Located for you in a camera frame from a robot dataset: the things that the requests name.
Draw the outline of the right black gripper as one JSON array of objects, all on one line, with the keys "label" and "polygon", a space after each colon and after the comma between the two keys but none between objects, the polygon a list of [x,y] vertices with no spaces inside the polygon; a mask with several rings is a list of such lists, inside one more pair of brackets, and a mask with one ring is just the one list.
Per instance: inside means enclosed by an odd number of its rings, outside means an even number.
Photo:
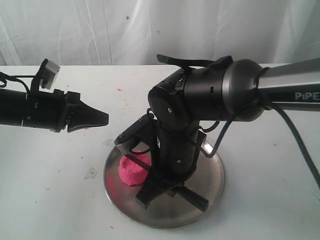
[{"label": "right black gripper", "polygon": [[164,124],[157,126],[160,147],[151,152],[152,168],[136,194],[136,202],[147,209],[163,191],[161,179],[174,185],[188,180],[197,168],[200,152],[199,125],[188,124],[182,129],[173,129]]}]

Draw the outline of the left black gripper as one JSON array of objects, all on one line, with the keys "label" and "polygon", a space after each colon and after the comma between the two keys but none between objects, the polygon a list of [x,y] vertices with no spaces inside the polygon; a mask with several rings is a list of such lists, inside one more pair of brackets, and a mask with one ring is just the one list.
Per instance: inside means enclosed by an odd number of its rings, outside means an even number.
[{"label": "left black gripper", "polygon": [[109,114],[80,101],[80,94],[55,89],[52,93],[38,91],[26,99],[21,125],[59,133],[104,127],[109,124]]}]

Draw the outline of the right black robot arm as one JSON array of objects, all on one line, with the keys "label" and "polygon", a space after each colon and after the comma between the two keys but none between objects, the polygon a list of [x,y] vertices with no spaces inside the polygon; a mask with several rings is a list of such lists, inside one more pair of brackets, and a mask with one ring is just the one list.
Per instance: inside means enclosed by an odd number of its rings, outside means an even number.
[{"label": "right black robot arm", "polygon": [[233,122],[251,122],[265,110],[275,110],[288,125],[316,182],[316,168],[297,128],[287,115],[293,111],[319,111],[320,61],[311,59],[277,67],[262,67],[224,56],[215,61],[186,60],[158,55],[160,63],[178,70],[148,93],[151,168],[136,195],[147,208],[163,194],[180,195],[201,211],[207,199],[185,187],[204,153],[206,130],[201,121],[224,122],[207,158],[213,157]]}]

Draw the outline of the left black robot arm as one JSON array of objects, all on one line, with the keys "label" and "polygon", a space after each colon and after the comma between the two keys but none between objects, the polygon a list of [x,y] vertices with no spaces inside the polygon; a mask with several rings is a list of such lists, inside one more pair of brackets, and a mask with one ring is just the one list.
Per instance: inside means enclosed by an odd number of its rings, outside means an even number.
[{"label": "left black robot arm", "polygon": [[31,81],[29,91],[0,89],[0,123],[46,129],[55,133],[67,129],[77,130],[103,127],[109,124],[109,115],[81,101],[78,92],[53,92],[40,90],[37,76]]}]

